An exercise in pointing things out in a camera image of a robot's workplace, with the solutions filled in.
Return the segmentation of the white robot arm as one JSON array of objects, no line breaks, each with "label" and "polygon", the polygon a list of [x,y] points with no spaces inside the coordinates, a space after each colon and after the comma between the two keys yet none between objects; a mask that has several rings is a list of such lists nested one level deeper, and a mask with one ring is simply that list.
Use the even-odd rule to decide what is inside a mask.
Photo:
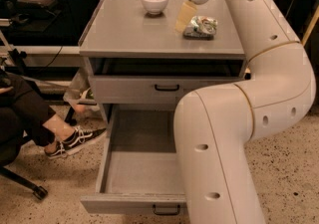
[{"label": "white robot arm", "polygon": [[302,119],[315,99],[315,76],[273,0],[225,2],[251,77],[180,100],[173,120],[176,154],[191,224],[265,224],[244,145]]}]

